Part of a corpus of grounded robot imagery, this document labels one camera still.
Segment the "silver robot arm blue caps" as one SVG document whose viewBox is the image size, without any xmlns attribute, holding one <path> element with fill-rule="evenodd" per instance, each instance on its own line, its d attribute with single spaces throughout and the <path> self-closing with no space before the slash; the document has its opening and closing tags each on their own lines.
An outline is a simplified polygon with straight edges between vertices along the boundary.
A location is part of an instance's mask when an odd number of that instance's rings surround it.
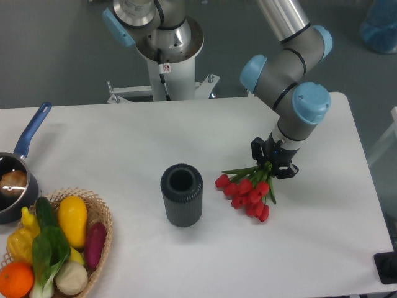
<svg viewBox="0 0 397 298">
<path fill-rule="evenodd" d="M 331 103 L 324 87 L 301 79 L 329 54 L 332 37 L 310 24 L 298 1 L 257 4 L 282 50 L 272 58 L 254 56 L 240 74 L 246 90 L 279 116 L 267 140 L 252 141 L 251 152 L 260 167 L 269 163 L 273 177 L 286 179 L 297 174 L 293 157 Z M 135 46 L 146 59 L 155 101 L 197 98 L 195 58 L 203 33 L 184 1 L 114 1 L 102 18 L 119 43 Z"/>
</svg>

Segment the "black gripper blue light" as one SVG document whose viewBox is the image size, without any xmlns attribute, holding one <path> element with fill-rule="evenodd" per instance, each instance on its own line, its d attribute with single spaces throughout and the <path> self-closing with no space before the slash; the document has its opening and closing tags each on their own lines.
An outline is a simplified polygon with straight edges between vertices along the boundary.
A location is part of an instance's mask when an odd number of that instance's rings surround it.
<svg viewBox="0 0 397 298">
<path fill-rule="evenodd" d="M 299 172 L 299 167 L 291 162 L 297 152 L 298 149 L 283 148 L 281 141 L 276 142 L 272 135 L 266 141 L 256 137 L 251 142 L 252 158 L 258 166 L 264 166 L 269 161 L 272 176 L 277 179 L 293 178 Z"/>
</svg>

